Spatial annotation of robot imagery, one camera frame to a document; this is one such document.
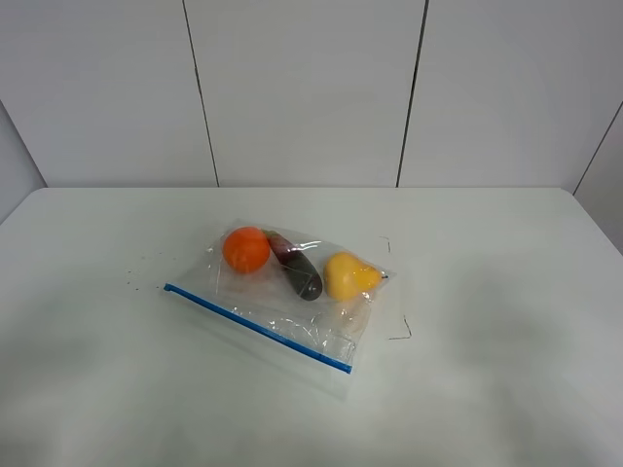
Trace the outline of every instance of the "blue zipper seal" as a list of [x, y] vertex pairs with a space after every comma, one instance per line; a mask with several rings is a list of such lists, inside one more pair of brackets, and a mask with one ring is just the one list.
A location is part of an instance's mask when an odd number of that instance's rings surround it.
[[208, 300], [202, 299], [201, 297], [197, 297], [196, 295], [193, 295], [190, 292], [186, 292], [184, 289], [180, 289], [179, 287], [175, 285], [167, 283], [165, 284], [164, 290], [168, 292], [174, 292], [177, 295], [181, 295], [185, 299], [188, 299], [191, 302], [196, 303], [197, 305], [201, 305], [204, 308], [209, 309], [210, 311], [214, 311], [216, 314], [220, 314], [224, 318], [231, 319], [232, 321], [238, 324], [241, 324], [242, 326], [250, 329], [251, 331], [255, 331], [256, 333], [266, 336], [267, 338], [272, 339], [273, 341], [277, 341], [280, 344], [285, 345], [286, 347], [290, 347], [292, 350], [296, 350], [297, 352], [302, 353], [303, 355], [307, 355], [308, 357], [311, 357], [314, 360], [317, 360], [318, 362], [322, 362], [325, 365], [329, 365], [330, 367], [336, 368], [349, 375], [350, 375], [350, 372], [352, 371], [352, 365], [348, 365], [344, 362], [340, 362], [334, 358], [327, 357], [326, 355], [323, 355], [320, 352], [312, 350], [309, 347], [300, 345], [297, 342], [294, 342], [288, 338], [285, 338], [284, 336], [277, 334], [273, 330], [260, 326], [259, 324], [254, 323], [253, 321], [249, 321], [248, 319], [243, 318], [242, 316], [238, 316], [237, 314], [232, 313], [228, 309], [225, 309], [219, 305], [215, 305], [212, 302], [209, 302]]

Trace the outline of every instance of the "orange ball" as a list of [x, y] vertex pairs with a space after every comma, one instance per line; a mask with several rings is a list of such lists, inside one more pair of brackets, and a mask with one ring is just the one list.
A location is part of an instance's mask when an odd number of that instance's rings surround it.
[[257, 227], [236, 229], [223, 243], [223, 258], [240, 274], [249, 274], [261, 268], [269, 260], [269, 256], [269, 241]]

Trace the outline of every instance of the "toy fruit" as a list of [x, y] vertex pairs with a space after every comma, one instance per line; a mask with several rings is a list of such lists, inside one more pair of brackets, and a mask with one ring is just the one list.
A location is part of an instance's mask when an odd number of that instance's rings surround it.
[[223, 243], [223, 258], [240, 274], [249, 274], [261, 268], [269, 256], [271, 256], [269, 241], [264, 232], [256, 227], [236, 229]]
[[324, 266], [324, 281], [329, 297], [350, 300], [381, 283], [381, 273], [346, 251], [336, 253]]
[[266, 232], [266, 237], [296, 295], [308, 302], [320, 297], [322, 279], [301, 248], [274, 231]]

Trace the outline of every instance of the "white wall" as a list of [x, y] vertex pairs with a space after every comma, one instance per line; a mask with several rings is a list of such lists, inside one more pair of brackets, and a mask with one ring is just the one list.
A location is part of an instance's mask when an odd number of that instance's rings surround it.
[[395, 186], [423, 0], [186, 0], [221, 185]]
[[0, 102], [0, 223], [24, 198], [43, 186], [37, 167]]
[[623, 98], [623, 1], [431, 0], [400, 185], [573, 191]]
[[619, 111], [575, 197], [623, 253], [623, 112]]
[[0, 99], [53, 187], [211, 186], [180, 0], [5, 0]]

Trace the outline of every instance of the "clear plastic bag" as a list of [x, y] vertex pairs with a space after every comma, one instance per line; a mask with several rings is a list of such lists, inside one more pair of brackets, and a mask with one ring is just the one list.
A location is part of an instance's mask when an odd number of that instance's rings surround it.
[[[249, 268], [246, 256], [231, 246], [224, 254], [227, 238], [239, 229], [248, 225], [227, 229], [196, 270], [165, 290], [350, 373], [370, 305], [394, 274], [334, 243], [257, 224], [249, 231], [265, 235], [270, 251], [266, 263], [249, 271], [257, 264]], [[262, 263], [266, 247], [253, 248], [249, 256]]]

